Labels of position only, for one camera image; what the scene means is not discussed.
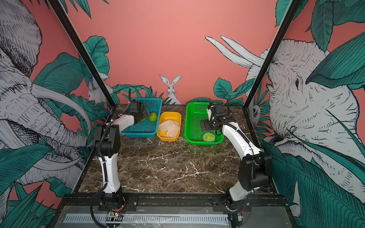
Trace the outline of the teal plastic basket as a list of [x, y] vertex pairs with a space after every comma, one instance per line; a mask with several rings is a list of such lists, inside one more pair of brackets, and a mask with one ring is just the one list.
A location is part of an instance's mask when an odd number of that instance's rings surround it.
[[139, 122], [137, 124], [131, 125], [128, 128], [124, 129], [120, 132], [121, 135], [126, 135], [130, 138], [154, 138], [157, 130], [158, 124], [160, 121], [160, 114], [162, 108], [162, 99], [161, 98], [132, 98], [132, 101], [136, 100], [141, 102], [144, 108], [147, 108], [151, 113], [157, 114], [157, 119], [154, 122], [149, 121], [147, 119], [144, 122]]

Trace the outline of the bright green plastic basket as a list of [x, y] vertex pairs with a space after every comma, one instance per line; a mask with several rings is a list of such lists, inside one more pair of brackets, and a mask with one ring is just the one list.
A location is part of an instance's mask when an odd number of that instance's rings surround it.
[[[191, 102], [186, 107], [184, 137], [192, 145], [214, 146], [224, 140], [224, 135], [217, 135], [214, 130], [204, 131], [201, 127], [201, 121], [208, 120], [208, 105], [209, 102]], [[213, 142], [203, 140], [206, 133], [213, 134]]]

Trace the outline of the yellow plastic tub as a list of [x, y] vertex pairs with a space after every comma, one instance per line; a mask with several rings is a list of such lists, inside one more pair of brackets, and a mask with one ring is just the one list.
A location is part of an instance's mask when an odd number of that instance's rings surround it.
[[175, 142], [179, 138], [182, 116], [178, 112], [163, 112], [160, 116], [157, 136], [161, 141]]

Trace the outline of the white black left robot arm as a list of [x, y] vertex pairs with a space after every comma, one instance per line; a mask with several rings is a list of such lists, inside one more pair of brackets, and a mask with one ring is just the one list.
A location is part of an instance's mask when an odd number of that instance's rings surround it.
[[118, 207], [125, 206], [117, 171], [120, 132], [149, 117], [149, 111], [142, 103], [131, 99], [131, 89], [128, 91], [128, 99], [128, 106], [118, 119], [97, 126], [93, 141], [93, 149], [97, 152], [103, 174], [101, 201], [115, 203]]

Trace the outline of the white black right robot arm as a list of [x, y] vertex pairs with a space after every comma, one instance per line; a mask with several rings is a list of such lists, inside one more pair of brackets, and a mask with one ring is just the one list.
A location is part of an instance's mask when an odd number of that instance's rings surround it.
[[240, 201], [255, 190], [270, 183], [272, 175], [272, 157], [254, 145], [240, 129], [235, 118], [225, 113], [223, 104], [207, 106], [208, 118], [201, 121], [204, 131], [219, 131], [232, 143], [240, 156], [238, 182], [229, 189], [232, 201]]

